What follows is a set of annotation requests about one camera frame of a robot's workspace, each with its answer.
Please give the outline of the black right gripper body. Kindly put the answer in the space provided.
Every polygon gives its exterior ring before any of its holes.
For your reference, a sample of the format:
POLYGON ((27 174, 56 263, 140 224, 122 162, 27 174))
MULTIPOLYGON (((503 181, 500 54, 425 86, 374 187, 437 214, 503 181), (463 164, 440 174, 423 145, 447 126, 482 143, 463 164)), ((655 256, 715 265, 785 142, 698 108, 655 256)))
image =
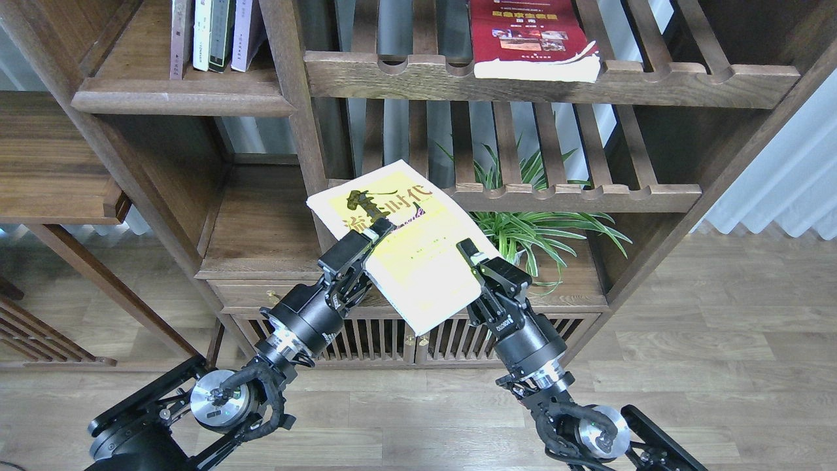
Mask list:
POLYGON ((466 260, 481 286, 468 306, 470 324, 487 325, 508 370, 497 385, 518 393, 567 391, 569 375, 560 364, 567 345, 546 316, 533 312, 526 297, 532 278, 500 257, 466 260))

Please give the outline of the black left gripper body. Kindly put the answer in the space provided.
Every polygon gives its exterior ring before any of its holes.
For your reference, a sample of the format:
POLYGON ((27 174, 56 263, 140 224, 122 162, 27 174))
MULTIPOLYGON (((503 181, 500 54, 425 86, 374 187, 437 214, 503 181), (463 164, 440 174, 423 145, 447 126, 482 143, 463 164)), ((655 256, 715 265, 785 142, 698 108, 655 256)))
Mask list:
POLYGON ((371 288, 365 262, 379 241, 347 234, 318 260, 322 277, 298 284, 273 308, 262 308, 274 331, 260 342, 266 360, 314 360, 343 329, 344 320, 371 288))

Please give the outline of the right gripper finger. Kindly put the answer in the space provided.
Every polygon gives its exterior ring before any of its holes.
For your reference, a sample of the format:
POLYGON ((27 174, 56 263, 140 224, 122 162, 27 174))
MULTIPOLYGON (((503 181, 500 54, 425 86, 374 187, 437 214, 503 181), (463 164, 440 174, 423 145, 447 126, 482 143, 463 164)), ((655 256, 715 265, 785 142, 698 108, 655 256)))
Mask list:
POLYGON ((481 270, 483 263, 489 260, 489 256, 479 250, 472 239, 463 239, 463 241, 456 244, 456 248, 461 256, 463 256, 470 270, 481 270))

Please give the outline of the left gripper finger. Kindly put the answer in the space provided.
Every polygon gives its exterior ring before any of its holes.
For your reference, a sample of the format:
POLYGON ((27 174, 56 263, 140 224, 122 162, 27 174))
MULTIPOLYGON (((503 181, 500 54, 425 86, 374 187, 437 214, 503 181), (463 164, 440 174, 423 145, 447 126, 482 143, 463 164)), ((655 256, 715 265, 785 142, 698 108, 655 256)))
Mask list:
POLYGON ((379 244, 383 238, 395 230, 388 218, 377 218, 374 223, 362 232, 362 235, 370 241, 371 245, 379 244))

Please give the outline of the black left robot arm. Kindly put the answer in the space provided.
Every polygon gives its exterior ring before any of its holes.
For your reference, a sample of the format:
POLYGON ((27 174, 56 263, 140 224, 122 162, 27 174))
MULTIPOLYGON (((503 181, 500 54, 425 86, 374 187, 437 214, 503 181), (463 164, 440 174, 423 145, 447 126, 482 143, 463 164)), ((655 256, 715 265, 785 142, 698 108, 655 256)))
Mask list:
POLYGON ((313 367, 343 330, 349 311, 371 288, 364 264, 393 229, 380 218, 363 232, 348 232, 320 257, 324 273, 314 285, 296 285, 275 307, 262 308, 274 331, 241 370, 213 369, 197 355, 96 417, 88 427, 92 469, 210 470, 243 442, 292 427, 285 387, 296 367, 313 367), (171 435, 171 425, 188 413, 220 434, 192 457, 171 435))

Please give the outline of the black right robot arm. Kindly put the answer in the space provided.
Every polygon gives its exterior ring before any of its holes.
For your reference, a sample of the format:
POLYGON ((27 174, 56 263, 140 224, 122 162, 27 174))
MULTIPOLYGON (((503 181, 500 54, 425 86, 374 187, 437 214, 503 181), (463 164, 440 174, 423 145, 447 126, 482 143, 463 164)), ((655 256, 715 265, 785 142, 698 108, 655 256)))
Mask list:
POLYGON ((500 257, 490 258, 470 239, 458 250, 481 286, 468 307, 470 322, 494 337, 494 354, 507 375, 497 385, 531 412, 549 458, 571 470, 607 470, 626 457, 638 470, 702 470, 704 466, 632 405, 581 406, 569 387, 574 378, 561 365, 567 345, 526 297, 532 278, 500 257))

